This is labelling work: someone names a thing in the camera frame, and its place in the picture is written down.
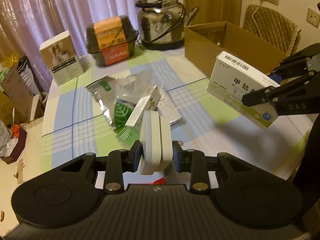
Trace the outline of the white product carton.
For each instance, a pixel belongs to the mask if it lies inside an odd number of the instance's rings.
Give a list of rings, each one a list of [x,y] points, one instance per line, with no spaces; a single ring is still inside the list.
[[[58,86],[85,72],[75,52],[69,30],[44,41],[39,51]]]

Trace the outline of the white green medicine box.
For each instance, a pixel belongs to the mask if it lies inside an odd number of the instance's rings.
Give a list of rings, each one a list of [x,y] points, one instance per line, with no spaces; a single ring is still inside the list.
[[[234,55],[222,51],[216,57],[207,92],[242,114],[262,129],[278,117],[268,103],[247,107],[242,103],[245,94],[266,87],[279,87],[276,81]]]

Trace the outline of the stainless steel kettle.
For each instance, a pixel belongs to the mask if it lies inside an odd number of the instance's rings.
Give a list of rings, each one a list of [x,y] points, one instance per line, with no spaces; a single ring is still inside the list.
[[[150,50],[172,50],[184,45],[184,28],[191,25],[199,7],[186,11],[178,0],[140,0],[138,11],[139,36]]]

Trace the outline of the brown cardboard box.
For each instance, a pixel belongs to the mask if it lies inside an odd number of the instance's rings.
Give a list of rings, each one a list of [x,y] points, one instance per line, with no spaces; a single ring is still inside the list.
[[[268,74],[287,55],[275,46],[229,22],[189,25],[184,28],[185,57],[208,77],[222,51]]]

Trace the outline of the checked tablecloth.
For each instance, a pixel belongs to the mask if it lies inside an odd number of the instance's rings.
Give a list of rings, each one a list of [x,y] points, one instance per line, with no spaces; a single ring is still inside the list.
[[[80,59],[85,73],[58,86],[52,83],[44,113],[41,168],[48,171],[86,152],[106,155],[128,148],[135,136],[111,128],[87,86],[148,70],[173,102],[181,120],[171,127],[174,140],[207,155],[228,152],[287,178],[298,166],[314,115],[279,117],[261,129],[207,92],[208,78],[185,58],[184,49],[150,51],[138,46],[132,58],[98,67],[89,54]]]

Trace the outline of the white crumpled bag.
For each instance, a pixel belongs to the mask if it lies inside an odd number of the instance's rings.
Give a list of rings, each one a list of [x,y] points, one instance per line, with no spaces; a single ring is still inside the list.
[[[5,126],[3,121],[0,121],[0,156],[5,157],[10,146],[11,132]]]

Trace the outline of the black orange instant meal bowl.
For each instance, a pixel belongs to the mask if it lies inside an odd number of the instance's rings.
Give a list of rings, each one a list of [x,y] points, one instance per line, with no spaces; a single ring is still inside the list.
[[[86,47],[100,67],[132,57],[138,32],[125,15],[94,22],[86,28]]]

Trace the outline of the clear plastic packaging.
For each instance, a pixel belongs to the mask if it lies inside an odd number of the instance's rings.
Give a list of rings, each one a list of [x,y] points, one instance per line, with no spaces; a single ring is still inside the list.
[[[153,91],[153,77],[149,70],[121,77],[117,80],[116,92],[120,100],[136,104],[140,98]]]

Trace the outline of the dark red tray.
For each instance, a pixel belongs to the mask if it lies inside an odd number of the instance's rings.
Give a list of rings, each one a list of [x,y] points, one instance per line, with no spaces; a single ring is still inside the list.
[[[15,125],[11,131],[11,138],[1,147],[1,159],[6,164],[12,164],[17,161],[25,148],[27,139],[27,132],[21,126]]]

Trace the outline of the white wall data socket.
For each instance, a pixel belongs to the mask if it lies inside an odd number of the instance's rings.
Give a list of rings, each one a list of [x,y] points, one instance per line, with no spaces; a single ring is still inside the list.
[[[315,28],[319,26],[319,13],[312,10],[311,8],[308,9],[306,21],[313,25]]]

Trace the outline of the white dinosaur medicine box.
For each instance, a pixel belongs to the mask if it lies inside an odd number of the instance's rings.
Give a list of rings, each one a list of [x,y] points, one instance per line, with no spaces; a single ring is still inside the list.
[[[157,86],[154,86],[151,93],[139,99],[125,127],[131,129],[140,129],[143,115],[145,111],[154,111],[161,99],[161,95]]]

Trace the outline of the quilted brown chair cover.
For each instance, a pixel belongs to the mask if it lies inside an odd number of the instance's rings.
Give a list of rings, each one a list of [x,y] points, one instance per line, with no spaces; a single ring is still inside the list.
[[[256,4],[247,6],[242,27],[287,56],[296,52],[300,41],[301,29],[298,25],[281,13]]]

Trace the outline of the white twin-pack box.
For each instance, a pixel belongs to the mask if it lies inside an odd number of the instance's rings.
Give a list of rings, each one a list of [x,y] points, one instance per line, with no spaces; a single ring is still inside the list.
[[[156,111],[145,111],[140,128],[142,162],[140,174],[163,172],[173,158],[170,121]]]

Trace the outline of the white remote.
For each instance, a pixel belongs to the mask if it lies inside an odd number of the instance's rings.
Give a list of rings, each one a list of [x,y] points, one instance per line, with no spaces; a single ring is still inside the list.
[[[157,105],[157,111],[162,116],[167,116],[169,118],[169,123],[173,125],[184,125],[185,120],[178,110],[178,107],[174,104],[171,97],[167,92],[165,92],[164,87],[157,87],[161,95],[160,101]]]

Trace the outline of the purple curtain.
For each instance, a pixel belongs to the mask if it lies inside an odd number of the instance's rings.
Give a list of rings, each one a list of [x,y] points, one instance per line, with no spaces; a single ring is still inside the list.
[[[87,53],[88,25],[117,15],[129,17],[136,28],[138,0],[1,0],[1,58],[16,52],[27,56],[39,89],[48,92],[52,76],[40,45],[68,30],[76,54]]]

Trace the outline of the silver green foil pouch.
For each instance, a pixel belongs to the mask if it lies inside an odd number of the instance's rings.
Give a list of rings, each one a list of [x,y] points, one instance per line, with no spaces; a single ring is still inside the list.
[[[89,94],[99,103],[100,110],[110,129],[117,132],[118,140],[132,146],[139,139],[137,132],[125,127],[135,105],[120,98],[118,81],[106,76],[86,86]]]

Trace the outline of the yellow plastic bag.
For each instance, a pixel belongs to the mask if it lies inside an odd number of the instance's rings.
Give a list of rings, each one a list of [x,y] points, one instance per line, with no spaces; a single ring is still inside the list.
[[[20,55],[18,53],[12,53],[10,56],[6,56],[1,61],[1,66],[3,68],[11,68],[12,66],[17,68],[19,59],[20,59]]]

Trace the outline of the brown cardboard carton on floor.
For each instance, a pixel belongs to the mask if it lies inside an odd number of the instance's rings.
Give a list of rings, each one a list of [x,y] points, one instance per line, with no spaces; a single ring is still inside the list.
[[[32,95],[15,67],[1,71],[1,121],[21,124],[44,116],[39,95]]]

